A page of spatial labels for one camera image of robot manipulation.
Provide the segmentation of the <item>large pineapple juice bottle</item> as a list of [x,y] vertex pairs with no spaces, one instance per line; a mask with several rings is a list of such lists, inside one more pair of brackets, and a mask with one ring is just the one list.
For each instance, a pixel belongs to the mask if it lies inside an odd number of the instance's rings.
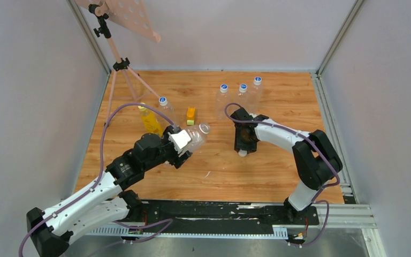
[[206,143],[211,127],[208,123],[200,123],[199,125],[187,126],[183,130],[186,130],[192,138],[192,142],[186,149],[193,154]]

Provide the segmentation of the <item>yellow label juice bottle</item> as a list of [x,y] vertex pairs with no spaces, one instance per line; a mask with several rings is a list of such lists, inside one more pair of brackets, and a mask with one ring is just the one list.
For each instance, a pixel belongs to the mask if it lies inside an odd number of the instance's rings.
[[159,121],[157,120],[156,114],[153,111],[153,109],[146,106],[146,110],[145,111],[139,110],[139,114],[140,114],[141,120],[143,122],[143,125],[147,133],[156,134],[158,136],[161,136],[163,134],[161,125]]

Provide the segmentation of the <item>blue Pocari Sweat cap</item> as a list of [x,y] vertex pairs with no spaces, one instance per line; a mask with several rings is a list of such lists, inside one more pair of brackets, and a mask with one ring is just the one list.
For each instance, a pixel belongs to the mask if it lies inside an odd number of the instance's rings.
[[161,106],[166,106],[167,103],[168,103],[168,100],[167,100],[166,97],[160,97],[160,98],[159,98],[159,104],[160,104]]

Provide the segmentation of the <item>yellow bottle cap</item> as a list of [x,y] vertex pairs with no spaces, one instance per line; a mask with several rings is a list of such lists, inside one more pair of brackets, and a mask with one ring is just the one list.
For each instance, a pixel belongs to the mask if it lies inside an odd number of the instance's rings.
[[145,111],[145,110],[146,110],[145,104],[144,104],[144,103],[140,103],[139,106],[138,106],[138,109],[139,109],[140,111]]

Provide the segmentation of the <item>white bottle cap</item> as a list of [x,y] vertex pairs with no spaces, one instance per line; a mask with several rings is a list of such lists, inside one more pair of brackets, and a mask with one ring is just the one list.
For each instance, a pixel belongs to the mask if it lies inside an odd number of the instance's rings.
[[247,151],[246,150],[239,150],[238,155],[241,156],[241,157],[245,157],[247,155]]

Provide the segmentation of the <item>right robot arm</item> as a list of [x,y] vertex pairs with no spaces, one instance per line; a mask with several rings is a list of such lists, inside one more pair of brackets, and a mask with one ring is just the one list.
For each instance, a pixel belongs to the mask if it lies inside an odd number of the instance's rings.
[[258,142],[268,142],[293,154],[300,182],[285,200],[284,216],[299,223],[318,195],[340,183],[343,163],[328,136],[322,130],[306,132],[276,123],[265,115],[251,115],[241,107],[229,115],[234,122],[234,149],[245,156],[257,150]]

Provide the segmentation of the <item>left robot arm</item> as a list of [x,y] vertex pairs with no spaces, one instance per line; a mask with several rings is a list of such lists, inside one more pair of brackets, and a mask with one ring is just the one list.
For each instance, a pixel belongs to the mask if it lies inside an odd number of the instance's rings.
[[169,162],[179,168],[203,143],[191,129],[168,126],[162,136],[144,134],[92,182],[67,199],[26,214],[28,234],[39,256],[61,256],[77,239],[112,221],[142,216],[141,201],[129,189],[144,174]]

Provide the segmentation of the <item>clear capped bottle middle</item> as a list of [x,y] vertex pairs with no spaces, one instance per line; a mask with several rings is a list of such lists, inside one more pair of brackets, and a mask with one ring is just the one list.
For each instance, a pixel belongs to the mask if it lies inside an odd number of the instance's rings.
[[241,84],[237,90],[237,93],[233,99],[233,102],[243,107],[247,112],[250,111],[249,107],[249,91],[246,84]]

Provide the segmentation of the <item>clear capped bottle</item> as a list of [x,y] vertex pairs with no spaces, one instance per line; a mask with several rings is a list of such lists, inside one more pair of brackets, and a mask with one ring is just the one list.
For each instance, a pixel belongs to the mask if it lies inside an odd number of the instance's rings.
[[249,107],[249,91],[246,84],[241,84],[237,90],[237,93],[233,99],[233,102],[243,107],[247,112],[250,111]]
[[263,94],[263,84],[261,77],[254,78],[253,83],[248,86],[247,94],[247,110],[250,113],[256,114],[258,112]]
[[216,94],[216,117],[221,120],[225,118],[225,106],[230,102],[231,94],[227,84],[221,84]]

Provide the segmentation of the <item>clear capped bottle right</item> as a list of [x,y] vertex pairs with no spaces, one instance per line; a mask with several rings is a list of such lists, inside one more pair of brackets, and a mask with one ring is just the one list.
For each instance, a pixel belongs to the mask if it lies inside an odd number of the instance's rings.
[[263,84],[261,77],[254,78],[253,83],[248,86],[247,94],[247,110],[250,113],[256,114],[258,112],[263,94]]

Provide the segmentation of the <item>clear capped bottle left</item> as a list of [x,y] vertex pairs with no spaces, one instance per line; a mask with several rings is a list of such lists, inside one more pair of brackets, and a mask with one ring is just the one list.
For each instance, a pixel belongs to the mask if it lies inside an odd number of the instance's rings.
[[225,106],[230,102],[231,94],[227,84],[221,84],[216,94],[216,117],[221,120],[225,118]]

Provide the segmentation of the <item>yellow green toy block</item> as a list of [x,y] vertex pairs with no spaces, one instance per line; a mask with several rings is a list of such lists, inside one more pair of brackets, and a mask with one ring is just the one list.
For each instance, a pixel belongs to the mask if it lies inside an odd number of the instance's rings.
[[188,107],[186,113],[186,124],[187,126],[193,126],[196,120],[196,108],[195,107]]

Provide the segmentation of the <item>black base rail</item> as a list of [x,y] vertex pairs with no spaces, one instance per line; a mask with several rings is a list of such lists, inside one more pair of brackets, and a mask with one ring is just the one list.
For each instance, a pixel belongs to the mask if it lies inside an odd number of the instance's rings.
[[109,223],[92,232],[95,236],[148,237],[163,226],[143,229],[171,218],[173,222],[159,234],[172,238],[226,238],[226,239],[288,239],[310,226],[319,225],[314,206],[297,215],[281,203],[206,202],[144,200],[138,215],[122,220],[122,224]]

